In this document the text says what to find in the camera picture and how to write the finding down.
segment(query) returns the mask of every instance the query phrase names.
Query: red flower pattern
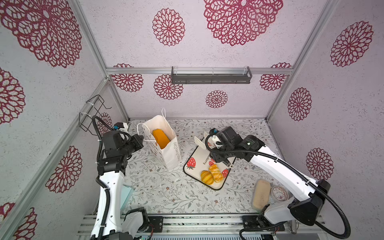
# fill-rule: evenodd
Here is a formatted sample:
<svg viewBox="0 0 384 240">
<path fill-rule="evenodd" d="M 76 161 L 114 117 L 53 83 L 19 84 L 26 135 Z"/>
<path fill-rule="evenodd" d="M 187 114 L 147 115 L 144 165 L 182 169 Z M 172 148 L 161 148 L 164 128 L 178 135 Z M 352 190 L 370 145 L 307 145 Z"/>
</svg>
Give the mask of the red flower pattern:
<svg viewBox="0 0 384 240">
<path fill-rule="evenodd" d="M 208 29 L 221 43 L 244 45 L 265 33 L 283 0 L 204 0 Z"/>
<path fill-rule="evenodd" d="M 172 84 L 169 74 L 158 76 L 155 79 L 153 88 L 157 95 L 168 100 L 180 97 L 183 92 L 183 84 Z"/>
<path fill-rule="evenodd" d="M 45 186 L 55 193 L 68 191 L 79 179 L 83 167 L 82 161 L 79 150 L 70 146 Z"/>
<path fill-rule="evenodd" d="M 119 63 L 115 68 L 133 68 L 129 64 Z M 143 78 L 141 74 L 112 74 L 113 82 L 116 86 L 127 92 L 136 92 L 143 87 Z"/>
<path fill-rule="evenodd" d="M 310 112 L 311 103 L 310 92 L 306 88 L 298 88 L 288 100 L 288 113 L 295 121 L 303 120 Z"/>
<path fill-rule="evenodd" d="M 80 57 L 81 33 L 66 0 L 0 0 L 0 16 L 38 60 L 66 68 Z"/>
<path fill-rule="evenodd" d="M 37 214 L 35 213 L 35 208 L 31 207 L 29 213 L 24 217 L 23 223 L 17 228 L 15 234 L 13 235 L 14 240 L 30 240 L 35 235 L 35 230 L 37 226 Z"/>
<path fill-rule="evenodd" d="M 326 180 L 333 174 L 333 161 L 324 149 L 312 149 L 307 155 L 306 162 L 309 172 L 318 180 Z"/>
<path fill-rule="evenodd" d="M 228 95 L 221 90 L 210 92 L 205 98 L 205 103 L 211 108 L 220 108 L 227 103 Z"/>
<path fill-rule="evenodd" d="M 184 37 L 185 28 L 182 17 L 173 9 L 163 8 L 152 21 L 156 38 L 165 46 L 174 46 Z"/>
<path fill-rule="evenodd" d="M 102 113 L 101 115 L 100 115 L 100 118 L 108 125 L 108 126 L 112 126 L 112 119 L 111 119 L 111 117 L 109 116 L 109 114 L 108 113 Z M 104 124 L 102 124 L 101 122 L 97 122 L 97 127 L 98 127 L 98 129 L 99 129 L 99 132 L 100 132 L 100 134 L 101 135 L 103 135 L 104 133 L 106 133 L 106 132 L 109 132 L 109 129 L 106 127 L 106 126 L 104 126 Z"/>
<path fill-rule="evenodd" d="M 338 67 L 356 62 L 372 42 L 372 26 L 360 21 L 348 26 L 336 38 L 331 48 L 331 61 Z"/>
<path fill-rule="evenodd" d="M 272 65 L 271 68 L 290 68 L 292 67 L 289 63 L 278 63 Z M 263 74 L 260 78 L 260 86 L 268 91 L 279 89 L 286 79 L 285 74 Z"/>
<path fill-rule="evenodd" d="M 9 72 L 0 68 L 0 125 L 18 118 L 24 106 L 23 87 Z"/>
<path fill-rule="evenodd" d="M 6 218 L 14 205 L 14 202 L 7 202 L 6 204 L 0 206 L 0 224 Z"/>
</svg>

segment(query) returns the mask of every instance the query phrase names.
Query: cable tie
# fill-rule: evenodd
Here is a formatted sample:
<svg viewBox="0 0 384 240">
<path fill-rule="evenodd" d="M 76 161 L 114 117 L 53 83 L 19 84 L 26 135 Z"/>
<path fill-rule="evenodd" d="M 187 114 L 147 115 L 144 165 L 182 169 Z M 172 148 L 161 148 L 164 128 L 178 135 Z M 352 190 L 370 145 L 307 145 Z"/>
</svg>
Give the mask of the cable tie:
<svg viewBox="0 0 384 240">
<path fill-rule="evenodd" d="M 92 118 L 92 116 L 89 115 L 88 113 L 83 113 L 83 112 L 81 112 L 81 113 L 82 113 L 82 114 L 85 114 L 85 115 L 88 115 L 88 117 Z"/>
</svg>

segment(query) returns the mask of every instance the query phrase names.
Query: wall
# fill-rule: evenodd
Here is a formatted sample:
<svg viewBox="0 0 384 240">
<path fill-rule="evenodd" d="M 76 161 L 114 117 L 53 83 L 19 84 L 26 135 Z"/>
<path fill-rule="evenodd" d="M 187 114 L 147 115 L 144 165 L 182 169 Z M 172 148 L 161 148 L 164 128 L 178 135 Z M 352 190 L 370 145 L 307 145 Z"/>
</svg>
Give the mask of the wall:
<svg viewBox="0 0 384 240">
<path fill-rule="evenodd" d="M 350 221 L 350 239 L 381 239 L 383 10 L 380 0 L 342 1 L 270 121 L 285 159 L 330 182 L 330 196 Z M 330 204 L 322 216 L 342 232 Z"/>
<path fill-rule="evenodd" d="M 124 121 L 111 95 L 110 87 L 101 95 L 105 106 L 111 108 L 100 108 L 102 119 L 110 126 Z M 96 111 L 92 110 L 90 114 L 94 115 Z M 88 126 L 89 123 L 90 119 L 87 118 L 84 125 Z M 106 131 L 102 126 L 99 126 L 99 129 L 101 132 Z M 92 125 L 90 130 L 95 134 Z M 37 215 L 35 227 L 27 221 L 28 229 L 33 229 L 33 239 L 73 239 L 84 215 L 95 211 L 100 188 L 95 182 L 95 156 L 99 146 L 97 139 L 98 137 L 90 132 L 80 130 L 70 144 L 67 154 L 31 202 L 30 207 Z"/>
<path fill-rule="evenodd" d="M 103 76 L 66 1 L 1 0 L 0 17 L 2 221 Z"/>
<path fill-rule="evenodd" d="M 324 2 L 80 0 L 110 67 L 291 67 Z M 162 107 L 174 118 L 265 117 L 285 80 L 174 86 L 166 75 L 113 78 L 133 118 Z"/>
</svg>

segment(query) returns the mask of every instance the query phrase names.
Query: aluminum rail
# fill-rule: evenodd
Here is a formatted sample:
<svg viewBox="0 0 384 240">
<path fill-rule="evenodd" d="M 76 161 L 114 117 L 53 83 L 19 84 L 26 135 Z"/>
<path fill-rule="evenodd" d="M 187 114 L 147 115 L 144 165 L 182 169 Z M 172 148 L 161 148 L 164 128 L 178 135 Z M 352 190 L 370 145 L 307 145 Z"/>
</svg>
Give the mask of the aluminum rail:
<svg viewBox="0 0 384 240">
<path fill-rule="evenodd" d="M 242 216 L 255 214 L 148 214 L 148 217 L 162 216 L 163 229 L 161 233 L 155 235 L 208 235 L 208 234 L 236 234 L 243 229 Z M 96 220 L 96 215 L 84 215 L 79 226 L 77 236 L 91 236 L 92 229 Z M 318 222 L 323 223 L 321 216 L 317 218 Z M 307 226 L 299 222 L 299 233 L 323 233 L 318 226 Z M 284 224 L 285 231 L 278 234 L 291 234 L 289 223 Z M 243 234 L 271 234 L 272 232 L 244 232 Z M 138 233 L 138 235 L 150 235 L 150 233 Z"/>
<path fill-rule="evenodd" d="M 107 67 L 108 74 L 171 74 L 172 67 L 168 68 L 111 68 Z M 292 68 L 251 68 L 252 74 L 291 74 Z M 178 68 L 174 67 L 174 74 L 244 74 L 246 68 Z"/>
</svg>

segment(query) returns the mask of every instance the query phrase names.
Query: round container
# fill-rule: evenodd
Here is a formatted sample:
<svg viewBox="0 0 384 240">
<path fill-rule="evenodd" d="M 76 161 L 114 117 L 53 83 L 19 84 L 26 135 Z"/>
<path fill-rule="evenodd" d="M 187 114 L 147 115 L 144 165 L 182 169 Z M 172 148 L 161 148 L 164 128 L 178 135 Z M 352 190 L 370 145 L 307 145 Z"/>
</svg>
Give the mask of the round container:
<svg viewBox="0 0 384 240">
<path fill-rule="evenodd" d="M 275 202 L 285 202 L 289 199 L 289 194 L 284 187 L 274 186 L 271 188 L 271 198 Z"/>
</svg>

